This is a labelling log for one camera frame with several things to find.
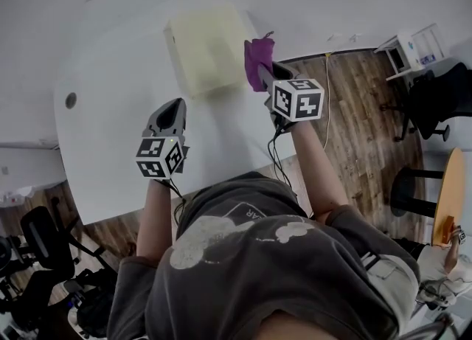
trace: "wooden floor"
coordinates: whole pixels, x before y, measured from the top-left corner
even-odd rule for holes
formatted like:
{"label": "wooden floor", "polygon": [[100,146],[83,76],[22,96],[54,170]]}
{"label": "wooden floor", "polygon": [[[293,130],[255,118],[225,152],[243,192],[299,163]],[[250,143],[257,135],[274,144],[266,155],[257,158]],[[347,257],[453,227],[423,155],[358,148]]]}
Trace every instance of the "wooden floor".
{"label": "wooden floor", "polygon": [[[308,77],[316,78],[327,90],[324,56],[290,64]],[[328,70],[331,90],[330,130],[326,152],[348,197],[364,217],[379,229],[389,231],[395,237],[407,236],[409,239],[422,241],[423,218],[411,213],[396,218],[388,205],[390,187],[396,173],[406,165],[416,168],[423,166],[418,135],[408,134],[405,141],[393,142],[393,137],[400,132],[402,119],[399,114],[381,112],[378,109],[382,103],[395,101],[393,91],[385,81],[386,77],[393,75],[388,59],[385,55],[374,55],[371,51],[332,55],[328,60]],[[328,113],[327,96],[325,99],[323,117],[313,121],[322,142],[326,137]],[[299,196],[300,206],[310,213],[296,157],[286,159],[282,165]],[[260,172],[274,177],[270,166]],[[68,223],[77,209],[69,185],[64,183],[37,193],[21,207],[0,209],[0,221],[5,232],[9,235],[21,234],[21,216],[37,205],[49,207],[53,196],[61,199],[61,213]],[[422,181],[417,184],[417,197],[424,198]],[[133,251],[139,228],[139,212],[79,227],[121,258]]]}

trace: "person in white shirt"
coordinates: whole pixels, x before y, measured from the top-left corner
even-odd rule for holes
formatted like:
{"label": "person in white shirt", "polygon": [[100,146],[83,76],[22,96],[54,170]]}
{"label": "person in white shirt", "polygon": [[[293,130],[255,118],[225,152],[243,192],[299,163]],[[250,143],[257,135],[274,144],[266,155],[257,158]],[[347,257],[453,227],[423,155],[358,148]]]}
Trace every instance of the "person in white shirt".
{"label": "person in white shirt", "polygon": [[459,254],[460,226],[454,228],[451,247],[430,246],[394,239],[407,250],[420,267],[421,289],[417,299],[447,307],[472,288],[472,261]]}

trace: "white desk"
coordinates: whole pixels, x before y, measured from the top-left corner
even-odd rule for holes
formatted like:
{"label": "white desk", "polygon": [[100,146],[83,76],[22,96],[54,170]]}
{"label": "white desk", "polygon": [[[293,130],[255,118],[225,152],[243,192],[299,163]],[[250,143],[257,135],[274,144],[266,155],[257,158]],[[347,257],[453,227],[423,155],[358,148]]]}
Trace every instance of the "white desk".
{"label": "white desk", "polygon": [[[274,127],[263,105],[267,94],[247,85],[202,100],[188,98],[170,61],[166,21],[114,30],[81,56],[79,67],[55,89],[60,151],[84,224],[144,206],[148,180],[134,161],[141,132],[149,116],[176,97],[187,103],[190,146],[184,174],[173,178],[182,194],[271,163],[267,143]],[[77,94],[73,109],[65,106],[70,92]],[[295,154],[289,135],[278,139],[277,150],[281,159]]]}

